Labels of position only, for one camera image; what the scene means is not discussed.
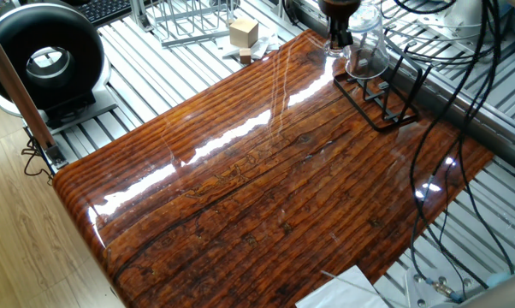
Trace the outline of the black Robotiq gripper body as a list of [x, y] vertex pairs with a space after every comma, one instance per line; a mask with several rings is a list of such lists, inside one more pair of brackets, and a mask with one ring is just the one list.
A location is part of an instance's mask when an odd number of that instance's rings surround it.
[[361, 5], [361, 0], [318, 0], [320, 10], [333, 20], [347, 20]]

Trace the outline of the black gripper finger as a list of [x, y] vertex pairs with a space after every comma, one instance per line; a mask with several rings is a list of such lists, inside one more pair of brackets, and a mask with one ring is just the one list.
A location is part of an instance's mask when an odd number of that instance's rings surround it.
[[339, 48], [339, 21], [329, 19], [329, 48]]
[[352, 33], [349, 30], [348, 20], [340, 22], [340, 46], [348, 46], [353, 44]]

